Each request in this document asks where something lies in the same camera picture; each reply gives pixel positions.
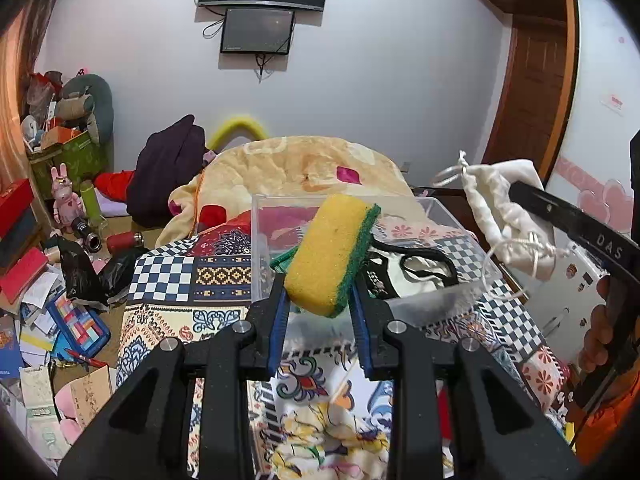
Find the person's right hand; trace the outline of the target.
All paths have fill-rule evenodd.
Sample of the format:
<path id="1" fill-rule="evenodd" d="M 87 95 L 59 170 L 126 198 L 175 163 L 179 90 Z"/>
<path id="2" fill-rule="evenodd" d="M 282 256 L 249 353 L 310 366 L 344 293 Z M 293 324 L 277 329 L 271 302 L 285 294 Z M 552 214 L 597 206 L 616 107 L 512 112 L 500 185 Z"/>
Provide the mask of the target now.
<path id="1" fill-rule="evenodd" d="M 608 360 L 606 346 L 613 339 L 613 327 L 608 320 L 608 306 L 598 304 L 591 311 L 590 329 L 587 330 L 578 364 L 583 372 L 592 373 Z"/>

